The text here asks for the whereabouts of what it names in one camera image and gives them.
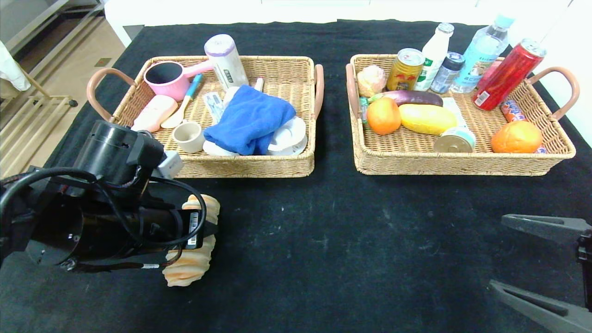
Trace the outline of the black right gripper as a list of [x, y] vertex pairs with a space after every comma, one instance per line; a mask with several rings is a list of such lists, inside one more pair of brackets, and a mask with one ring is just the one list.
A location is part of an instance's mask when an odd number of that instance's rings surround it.
[[554, 333], [590, 333], [592, 331], [591, 225], [579, 218], [520, 214], [503, 215], [501, 223], [514, 230], [554, 241], [560, 245], [577, 244], [576, 260], [583, 269], [586, 308], [490, 280], [490, 287], [497, 299]]

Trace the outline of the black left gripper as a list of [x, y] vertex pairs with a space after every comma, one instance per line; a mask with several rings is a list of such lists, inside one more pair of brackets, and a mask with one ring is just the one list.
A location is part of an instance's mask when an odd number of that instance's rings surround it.
[[171, 209], [168, 211], [172, 217], [172, 240], [178, 240], [179, 238], [185, 238], [183, 243], [173, 243], [169, 245], [168, 249], [176, 249], [178, 245], [182, 249], [197, 249], [197, 245], [201, 245], [203, 241], [198, 240], [199, 237], [203, 238], [214, 235], [218, 232], [218, 225], [205, 221], [203, 223], [203, 209], [188, 209], [188, 210], [177, 210]]

